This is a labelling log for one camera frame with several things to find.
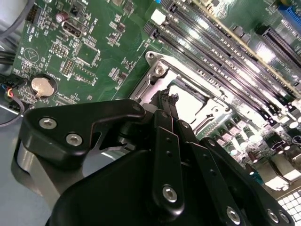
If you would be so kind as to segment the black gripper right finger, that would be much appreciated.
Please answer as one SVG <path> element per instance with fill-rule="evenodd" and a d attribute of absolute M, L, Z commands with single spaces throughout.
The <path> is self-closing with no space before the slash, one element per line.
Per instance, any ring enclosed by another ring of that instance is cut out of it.
<path fill-rule="evenodd" d="M 198 140 L 169 97 L 184 168 L 185 214 L 194 226 L 293 226 L 290 214 L 217 142 Z"/>

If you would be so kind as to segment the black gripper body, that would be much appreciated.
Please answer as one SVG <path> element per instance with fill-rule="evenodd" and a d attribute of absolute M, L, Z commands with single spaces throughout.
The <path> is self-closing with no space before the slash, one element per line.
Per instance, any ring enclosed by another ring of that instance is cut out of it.
<path fill-rule="evenodd" d="M 225 226 L 195 170 L 170 151 L 125 155 L 69 187 L 52 226 Z"/>

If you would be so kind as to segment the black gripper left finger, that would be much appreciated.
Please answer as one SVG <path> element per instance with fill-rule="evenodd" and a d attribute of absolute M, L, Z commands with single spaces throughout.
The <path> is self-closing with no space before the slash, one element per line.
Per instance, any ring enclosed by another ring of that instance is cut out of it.
<path fill-rule="evenodd" d="M 69 187 L 127 154 L 170 151 L 180 156 L 170 96 L 163 90 L 144 105 L 124 99 L 28 111 L 18 156 L 32 155 L 26 171 L 52 210 Z"/>

